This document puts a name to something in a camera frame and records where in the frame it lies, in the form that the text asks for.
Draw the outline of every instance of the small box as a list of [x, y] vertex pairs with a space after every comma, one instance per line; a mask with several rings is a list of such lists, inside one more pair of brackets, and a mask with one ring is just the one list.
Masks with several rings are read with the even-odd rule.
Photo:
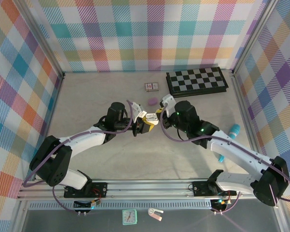
[[146, 92], [159, 91], [159, 84], [158, 84], [158, 82], [145, 83], [145, 91]]

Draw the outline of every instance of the plaid wall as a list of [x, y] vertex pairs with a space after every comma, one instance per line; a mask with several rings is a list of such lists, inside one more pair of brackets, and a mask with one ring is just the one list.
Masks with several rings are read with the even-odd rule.
[[44, 139], [58, 84], [12, 0], [0, 0], [0, 232]]
[[283, 157], [290, 172], [290, 0], [278, 3], [238, 74], [262, 152]]
[[250, 24], [250, 27], [249, 27], [249, 29], [248, 29], [248, 31], [247, 31], [247, 33], [246, 33], [241, 45], [240, 45], [240, 48], [238, 49], [238, 51], [236, 53], [235, 59], [233, 60], [230, 69], [232, 69], [232, 70], [234, 69], [236, 63], [238, 62], [239, 58], [241, 57], [242, 52], [243, 52], [243, 50], [244, 50], [244, 48], [245, 48], [245, 46], [246, 46], [251, 34], [252, 34], [255, 26], [257, 25], [257, 22], [258, 22], [258, 20], [259, 20], [259, 18], [260, 18], [260, 16], [261, 16], [261, 14], [262, 14], [262, 12], [263, 12], [263, 10], [264, 10], [264, 8], [265, 8], [265, 6], [266, 6], [268, 1], [269, 0], [262, 0], [262, 3], [259, 6], [259, 9], [258, 9], [257, 13], [255, 14], [255, 17], [254, 17], [252, 23]]
[[26, 0], [73, 72], [230, 68], [266, 1]]

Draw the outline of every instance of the purple object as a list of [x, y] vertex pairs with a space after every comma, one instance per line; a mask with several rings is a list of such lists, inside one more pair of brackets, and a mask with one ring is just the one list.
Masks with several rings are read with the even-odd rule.
[[157, 105], [157, 104], [158, 104], [158, 98], [148, 99], [148, 105]]

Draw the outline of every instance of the yellow object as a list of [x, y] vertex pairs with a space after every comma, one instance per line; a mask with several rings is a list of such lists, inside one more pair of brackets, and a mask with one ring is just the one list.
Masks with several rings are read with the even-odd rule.
[[154, 128], [154, 126], [155, 126], [154, 124], [148, 122], [147, 119], [146, 119], [146, 117], [143, 117], [143, 118], [142, 118], [142, 121], [143, 121], [144, 123], [150, 125], [150, 128], [149, 128], [149, 131], [148, 131], [148, 132], [150, 132], [150, 131]]
[[156, 110], [156, 114], [161, 113], [162, 112], [162, 108]]

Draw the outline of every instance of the black bracket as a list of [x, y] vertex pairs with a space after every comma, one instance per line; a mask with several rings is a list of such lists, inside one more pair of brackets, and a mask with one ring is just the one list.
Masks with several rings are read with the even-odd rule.
[[236, 196], [236, 191], [223, 191], [216, 184], [217, 177], [222, 173], [223, 170], [216, 170], [214, 173], [208, 178], [207, 181], [193, 181], [192, 189], [193, 196], [195, 197], [211, 197], [211, 196]]
[[[277, 156], [275, 159], [272, 159], [271, 162], [271, 165], [281, 170], [289, 177], [287, 163], [283, 158]], [[263, 175], [260, 180], [254, 181], [250, 186], [253, 188], [253, 193], [258, 200], [266, 205], [275, 206], [289, 183], [283, 176], [270, 167], [266, 170], [262, 170], [261, 173]]]
[[[33, 157], [29, 168], [33, 171], [59, 144], [58, 138], [52, 135], [46, 137]], [[56, 154], [55, 158], [50, 157], [37, 171], [37, 175], [51, 187], [59, 184], [66, 176], [72, 154], [71, 147], [63, 145], [56, 151]]]
[[219, 202], [217, 199], [216, 200], [211, 200], [211, 206], [213, 209], [211, 209], [211, 211], [215, 212], [214, 209], [218, 210], [218, 211], [225, 211], [227, 209], [227, 204], [222, 204], [221, 202]]
[[105, 198], [107, 183], [92, 182], [92, 180], [89, 180], [81, 190], [70, 186], [66, 186], [64, 189], [64, 198]]

